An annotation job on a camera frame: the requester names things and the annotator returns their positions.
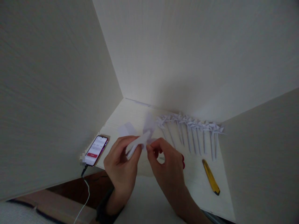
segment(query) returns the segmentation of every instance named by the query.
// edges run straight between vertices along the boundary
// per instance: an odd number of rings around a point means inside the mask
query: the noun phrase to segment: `left hand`
[[[114,185],[114,195],[124,204],[129,200],[136,181],[137,164],[141,155],[138,146],[130,160],[126,157],[126,147],[138,136],[118,138],[104,159],[105,170]]]

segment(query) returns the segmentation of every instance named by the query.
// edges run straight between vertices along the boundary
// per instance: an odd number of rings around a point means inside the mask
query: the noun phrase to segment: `fabric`
[[[106,214],[105,208],[107,205],[107,202],[112,194],[114,190],[114,187],[112,187],[107,194],[105,195],[105,197],[103,198],[103,200],[100,202],[99,206],[97,207],[97,217],[96,217],[96,221],[101,223],[101,224],[112,224],[115,222],[115,220],[117,219],[117,217],[119,216],[119,214],[121,213],[121,211],[123,210],[123,208],[120,210],[120,212],[114,216],[109,216]]]

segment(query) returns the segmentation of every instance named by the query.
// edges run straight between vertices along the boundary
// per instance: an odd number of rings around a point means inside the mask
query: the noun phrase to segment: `wrist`
[[[114,189],[106,205],[106,214],[113,216],[119,213],[127,204],[129,198],[130,196]]]
[[[185,187],[178,197],[173,209],[178,216],[184,218],[188,215],[189,207],[192,203],[194,203],[194,200],[192,199],[187,187]]]

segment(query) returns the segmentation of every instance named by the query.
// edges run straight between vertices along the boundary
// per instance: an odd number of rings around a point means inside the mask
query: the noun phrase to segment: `smartphone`
[[[85,155],[85,162],[88,166],[95,166],[100,155],[105,149],[105,146],[108,143],[108,138],[104,136],[98,135],[96,139],[93,141],[93,144],[88,149]]]

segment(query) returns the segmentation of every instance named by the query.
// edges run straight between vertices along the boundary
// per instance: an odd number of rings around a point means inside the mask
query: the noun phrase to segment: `white cable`
[[[87,198],[87,201],[85,202],[85,204],[83,205],[83,207],[81,208],[81,210],[80,210],[80,212],[79,212],[79,214],[77,215],[77,217],[76,217],[76,219],[75,219],[75,221],[74,221],[74,224],[75,224],[75,222],[77,221],[77,218],[79,217],[79,215],[80,215],[80,213],[81,213],[81,211],[82,211],[82,209],[84,208],[84,206],[87,204],[87,202],[88,202],[88,199],[89,199],[89,196],[90,196],[90,192],[89,192],[89,185],[88,185],[88,183],[87,183],[87,181],[84,179],[84,181],[85,181],[85,183],[87,184],[87,187],[88,187],[88,198]]]

